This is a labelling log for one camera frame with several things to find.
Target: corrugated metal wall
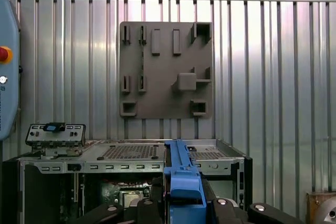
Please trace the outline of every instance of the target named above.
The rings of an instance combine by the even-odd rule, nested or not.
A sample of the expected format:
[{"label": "corrugated metal wall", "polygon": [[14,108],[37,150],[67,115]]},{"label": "corrugated metal wall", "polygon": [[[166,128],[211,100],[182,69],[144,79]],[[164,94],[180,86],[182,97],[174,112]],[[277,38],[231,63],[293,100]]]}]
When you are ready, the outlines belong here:
[{"label": "corrugated metal wall", "polygon": [[[21,24],[21,113],[84,123],[90,139],[220,138],[254,159],[254,201],[304,219],[305,192],[336,189],[336,0],[11,0]],[[210,120],[118,112],[119,24],[214,23]]]}]

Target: ventilation grille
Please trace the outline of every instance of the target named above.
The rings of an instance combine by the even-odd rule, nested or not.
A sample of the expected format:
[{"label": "ventilation grille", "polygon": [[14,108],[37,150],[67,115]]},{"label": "ventilation grille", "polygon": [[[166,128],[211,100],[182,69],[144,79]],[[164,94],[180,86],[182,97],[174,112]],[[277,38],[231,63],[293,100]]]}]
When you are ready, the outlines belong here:
[{"label": "ventilation grille", "polygon": [[141,159],[156,156],[156,146],[112,146],[102,156],[106,159]]},{"label": "ventilation grille", "polygon": [[190,152],[190,157],[195,160],[213,160],[225,158],[226,156],[221,152]]}]

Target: red emergency stop button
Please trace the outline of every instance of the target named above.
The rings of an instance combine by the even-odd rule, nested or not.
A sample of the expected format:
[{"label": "red emergency stop button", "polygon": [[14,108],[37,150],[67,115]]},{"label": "red emergency stop button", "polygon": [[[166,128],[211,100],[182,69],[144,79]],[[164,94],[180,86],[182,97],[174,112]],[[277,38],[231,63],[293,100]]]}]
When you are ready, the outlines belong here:
[{"label": "red emergency stop button", "polygon": [[0,64],[6,64],[13,57],[12,51],[8,47],[0,47]]},{"label": "red emergency stop button", "polygon": [[0,47],[0,61],[6,61],[8,57],[9,57],[8,51],[5,48]]}]

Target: wooden block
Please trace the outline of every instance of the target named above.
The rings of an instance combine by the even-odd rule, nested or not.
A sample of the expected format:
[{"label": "wooden block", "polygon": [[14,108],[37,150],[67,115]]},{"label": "wooden block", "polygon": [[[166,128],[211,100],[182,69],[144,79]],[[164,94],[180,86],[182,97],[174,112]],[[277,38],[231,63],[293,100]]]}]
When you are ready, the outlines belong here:
[{"label": "wooden block", "polygon": [[326,200],[335,196],[336,192],[307,193],[306,224],[313,224],[315,213],[319,206]]}]

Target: blue control panel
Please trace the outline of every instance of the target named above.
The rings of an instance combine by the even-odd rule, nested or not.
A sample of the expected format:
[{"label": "blue control panel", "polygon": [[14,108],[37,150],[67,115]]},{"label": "blue control panel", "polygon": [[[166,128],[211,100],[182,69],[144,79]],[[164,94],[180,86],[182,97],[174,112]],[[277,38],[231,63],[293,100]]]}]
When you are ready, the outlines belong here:
[{"label": "blue control panel", "polygon": [[205,224],[206,201],[201,175],[189,157],[187,145],[182,140],[168,140],[171,167],[164,168],[170,182],[170,224]]},{"label": "blue control panel", "polygon": [[0,0],[0,141],[9,137],[19,103],[19,26],[9,0]]}]

